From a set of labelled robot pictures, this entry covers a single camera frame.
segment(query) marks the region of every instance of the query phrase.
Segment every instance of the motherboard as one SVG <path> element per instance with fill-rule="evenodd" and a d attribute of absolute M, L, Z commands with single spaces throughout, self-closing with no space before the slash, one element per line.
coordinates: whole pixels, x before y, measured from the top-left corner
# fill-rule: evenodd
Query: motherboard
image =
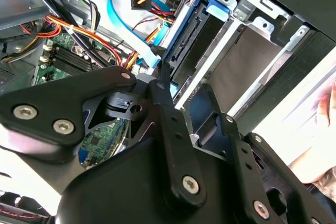
<path fill-rule="evenodd" d="M 49 41 L 48 44 L 49 46 L 57 45 L 57 47 L 62 47 L 63 53 L 66 52 L 67 54 L 71 54 L 74 59 L 77 57 L 78 59 L 75 60 L 78 60 L 78 62 L 81 64 L 85 62 L 83 56 L 75 55 L 73 53 L 75 43 L 68 34 L 61 34 L 55 37 L 52 41 Z M 77 73 L 73 69 L 70 70 L 70 68 L 64 67 L 65 64 L 58 65 L 54 64 L 52 61 L 45 62 L 45 59 L 50 56 L 50 52 L 50 50 L 45 50 L 43 52 L 41 59 L 44 60 L 42 60 L 37 66 L 36 75 L 32 85 L 36 86 L 47 82 L 60 80 L 69 76 L 73 76 Z M 118 118 L 111 125 L 96 129 L 89 133 L 84 138 L 78 153 L 79 163 L 84 168 L 90 168 L 111 157 L 121 143 L 124 137 L 124 133 L 127 129 L 127 125 L 128 122 L 126 120 Z"/>

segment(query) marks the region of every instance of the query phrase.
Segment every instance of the green circuit board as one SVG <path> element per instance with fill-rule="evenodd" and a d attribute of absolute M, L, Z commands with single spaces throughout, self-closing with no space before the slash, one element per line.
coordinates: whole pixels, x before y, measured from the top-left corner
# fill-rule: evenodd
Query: green circuit board
<path fill-rule="evenodd" d="M 36 75 L 35 85 L 40 85 L 40 84 L 48 82 L 45 79 L 45 76 L 51 73 L 52 73 L 53 80 L 60 80 L 60 79 L 70 76 L 63 71 L 60 71 L 59 69 L 54 68 L 53 66 L 46 67 L 45 65 L 40 65 L 37 75 Z"/>
<path fill-rule="evenodd" d="M 73 41 L 67 34 L 59 35 L 53 39 L 54 44 L 59 44 L 68 50 L 71 50 Z M 47 82 L 60 80 L 70 75 L 55 68 L 54 66 L 48 66 L 43 62 L 40 63 L 37 69 L 34 86 L 44 84 Z M 122 140 L 122 134 L 124 132 L 127 122 L 125 120 L 115 120 L 109 126 L 101 127 L 89 133 L 83 140 L 81 149 L 88 152 L 88 156 L 85 161 L 82 162 L 83 167 L 99 164 L 109 158 L 118 143 Z"/>
<path fill-rule="evenodd" d="M 59 44 L 70 51 L 72 49 L 72 46 L 75 44 L 74 40 L 68 33 L 60 34 L 52 39 L 52 41 L 54 42 L 54 44 Z"/>

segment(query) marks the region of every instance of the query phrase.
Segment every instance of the screw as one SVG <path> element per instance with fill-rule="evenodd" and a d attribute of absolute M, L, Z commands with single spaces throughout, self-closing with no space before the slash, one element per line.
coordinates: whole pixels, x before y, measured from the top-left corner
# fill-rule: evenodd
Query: screw
<path fill-rule="evenodd" d="M 184 176 L 182 179 L 182 184 L 184 189 L 186 189 L 191 194 L 198 194 L 200 190 L 197 181 L 191 176 Z"/>
<path fill-rule="evenodd" d="M 37 116 L 37 110 L 29 105 L 20 105 L 13 110 L 16 118 L 30 120 Z"/>
<path fill-rule="evenodd" d="M 163 85 L 162 83 L 159 83 L 159 82 L 158 82 L 156 85 L 157 85 L 160 89 L 164 89 L 164 85 Z"/>
<path fill-rule="evenodd" d="M 317 219 L 315 219 L 315 218 L 311 218 L 311 222 L 312 222 L 313 224 L 320 224 L 320 223 L 317 221 Z"/>
<path fill-rule="evenodd" d="M 121 73 L 121 76 L 123 76 L 126 79 L 130 79 L 130 75 L 128 73 Z"/>
<path fill-rule="evenodd" d="M 230 116 L 226 116 L 226 120 L 228 120 L 230 123 L 233 123 L 233 119 Z"/>
<path fill-rule="evenodd" d="M 258 143 L 262 143 L 262 139 L 260 136 L 255 135 L 254 139 L 257 140 Z"/>
<path fill-rule="evenodd" d="M 263 203 L 261 203 L 260 201 L 254 201 L 253 202 L 253 206 L 255 211 L 265 220 L 267 220 L 269 218 L 269 212 L 267 207 L 265 207 L 265 205 Z"/>
<path fill-rule="evenodd" d="M 54 125 L 54 130 L 62 135 L 68 135 L 75 130 L 75 126 L 68 120 L 60 119 L 57 120 Z"/>

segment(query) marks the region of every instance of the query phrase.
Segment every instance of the black mounting arm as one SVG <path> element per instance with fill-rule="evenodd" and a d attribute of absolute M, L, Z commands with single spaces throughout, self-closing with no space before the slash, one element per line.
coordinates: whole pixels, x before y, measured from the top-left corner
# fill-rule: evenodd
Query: black mounting arm
<path fill-rule="evenodd" d="M 0 97 L 7 136 L 0 146 L 44 162 L 71 160 L 86 134 L 115 118 L 132 121 L 133 146 L 68 186 L 59 223 L 336 223 L 265 140 L 241 137 L 230 116 L 214 112 L 206 124 L 227 143 L 226 158 L 192 146 L 165 63 L 159 73 L 146 83 L 109 67 Z M 263 184 L 266 170 L 281 179 Z M 269 195 L 273 188 L 286 200 L 284 211 Z"/>

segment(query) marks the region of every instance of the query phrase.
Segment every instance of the black plastic bracket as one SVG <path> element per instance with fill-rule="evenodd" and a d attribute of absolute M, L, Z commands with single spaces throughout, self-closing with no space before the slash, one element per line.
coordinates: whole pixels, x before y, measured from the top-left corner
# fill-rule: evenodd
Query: black plastic bracket
<path fill-rule="evenodd" d="M 135 84 L 131 72 L 113 66 L 2 95 L 0 123 L 8 138 L 2 137 L 0 146 L 48 162 L 70 161 L 87 134 L 85 122 L 92 120 L 101 101 L 114 92 L 131 91 Z M 37 115 L 17 118 L 14 109 L 19 105 L 35 108 Z M 74 125 L 71 134 L 54 130 L 61 119 Z"/>
<path fill-rule="evenodd" d="M 334 223 L 334 220 L 325 212 L 317 202 L 312 201 L 310 193 L 299 181 L 294 173 L 285 165 L 267 142 L 258 134 L 249 133 L 244 141 L 248 143 L 253 152 L 265 163 L 271 172 L 265 181 L 265 190 L 277 188 L 287 203 L 288 223 L 311 224 L 312 219 L 317 223 Z"/>

